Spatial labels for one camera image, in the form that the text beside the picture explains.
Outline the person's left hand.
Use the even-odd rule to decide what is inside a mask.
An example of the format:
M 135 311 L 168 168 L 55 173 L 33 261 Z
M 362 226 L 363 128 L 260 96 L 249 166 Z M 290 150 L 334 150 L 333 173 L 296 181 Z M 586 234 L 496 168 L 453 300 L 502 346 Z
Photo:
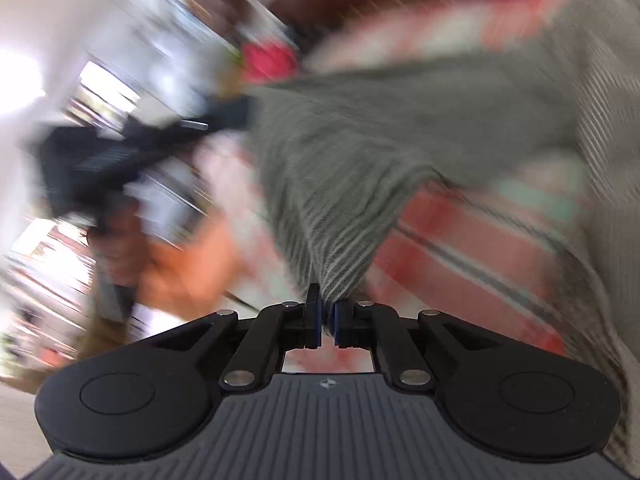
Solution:
M 110 281 L 131 287 L 145 307 L 192 321 L 208 315 L 242 274 L 243 259 L 225 214 L 212 211 L 192 240 L 175 247 L 142 232 L 139 205 L 120 206 L 107 232 L 88 232 L 88 243 Z

